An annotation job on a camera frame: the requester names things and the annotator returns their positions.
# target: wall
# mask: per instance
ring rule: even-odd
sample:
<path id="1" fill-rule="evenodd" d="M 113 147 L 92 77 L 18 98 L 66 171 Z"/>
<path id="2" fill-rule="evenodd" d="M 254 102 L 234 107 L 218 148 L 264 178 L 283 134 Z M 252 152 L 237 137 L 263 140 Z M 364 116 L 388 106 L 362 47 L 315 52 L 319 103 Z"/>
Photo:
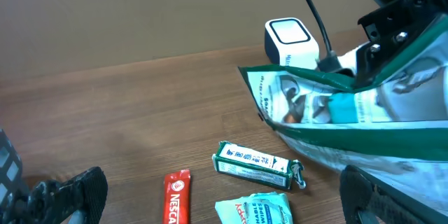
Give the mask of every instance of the wall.
<path id="1" fill-rule="evenodd" d="M 314 0 L 329 34 L 353 29 L 372 0 Z M 26 78 L 263 42 L 270 19 L 305 0 L 0 0 L 0 79 Z"/>

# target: screw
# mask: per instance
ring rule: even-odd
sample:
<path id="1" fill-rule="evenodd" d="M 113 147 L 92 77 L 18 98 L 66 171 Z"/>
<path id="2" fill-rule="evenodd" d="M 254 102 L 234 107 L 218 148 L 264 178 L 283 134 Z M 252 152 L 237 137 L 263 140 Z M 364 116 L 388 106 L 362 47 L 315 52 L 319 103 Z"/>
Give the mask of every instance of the screw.
<path id="1" fill-rule="evenodd" d="M 381 46 L 378 44 L 374 44 L 370 46 L 370 52 L 371 53 L 378 53 L 381 50 Z"/>
<path id="2" fill-rule="evenodd" d="M 407 32 L 404 32 L 404 31 L 400 32 L 400 33 L 395 37 L 395 39 L 397 40 L 397 42 L 403 42 L 403 41 L 405 41 L 405 40 L 407 39 Z"/>

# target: brown table surface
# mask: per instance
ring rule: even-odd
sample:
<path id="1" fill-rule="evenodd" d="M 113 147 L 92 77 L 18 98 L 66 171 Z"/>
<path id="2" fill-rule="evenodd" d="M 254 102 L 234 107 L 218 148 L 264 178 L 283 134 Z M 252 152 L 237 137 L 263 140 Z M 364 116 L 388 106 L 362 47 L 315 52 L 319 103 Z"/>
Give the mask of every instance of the brown table surface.
<path id="1" fill-rule="evenodd" d="M 305 190 L 287 192 L 295 223 L 344 223 L 338 175 L 302 157 L 260 121 L 237 66 L 267 64 L 247 47 L 0 83 L 0 123 L 28 183 L 100 166 L 101 223 L 161 223 L 164 175 L 192 173 L 191 223 L 220 223 L 215 202 L 275 190 L 218 174 L 228 140 L 299 159 Z"/>

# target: black cable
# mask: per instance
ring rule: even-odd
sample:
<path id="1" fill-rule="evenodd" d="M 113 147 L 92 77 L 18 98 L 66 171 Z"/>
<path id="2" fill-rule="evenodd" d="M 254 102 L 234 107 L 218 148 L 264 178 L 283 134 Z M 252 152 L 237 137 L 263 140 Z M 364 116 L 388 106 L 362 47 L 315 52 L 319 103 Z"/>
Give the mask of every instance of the black cable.
<path id="1" fill-rule="evenodd" d="M 327 31 L 325 30 L 325 27 L 323 26 L 321 16 L 317 12 L 316 7 L 314 7 L 312 0 L 307 0 L 307 4 L 308 4 L 309 8 L 311 9 L 311 12 L 313 13 L 314 18 L 317 21 L 317 24 L 319 25 L 319 29 L 321 30 L 323 42 L 325 43 L 325 48 L 327 49 L 327 56 L 332 55 L 333 53 L 331 50 L 330 39 L 328 38 Z"/>

